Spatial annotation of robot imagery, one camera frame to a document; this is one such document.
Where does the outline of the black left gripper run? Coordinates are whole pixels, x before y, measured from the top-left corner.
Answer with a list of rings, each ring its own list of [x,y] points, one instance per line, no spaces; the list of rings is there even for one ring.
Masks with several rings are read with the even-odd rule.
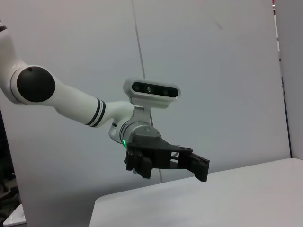
[[[209,163],[192,149],[169,144],[159,136],[133,134],[127,142],[126,170],[134,170],[145,179],[150,179],[154,168],[187,169],[199,181],[206,182]]]

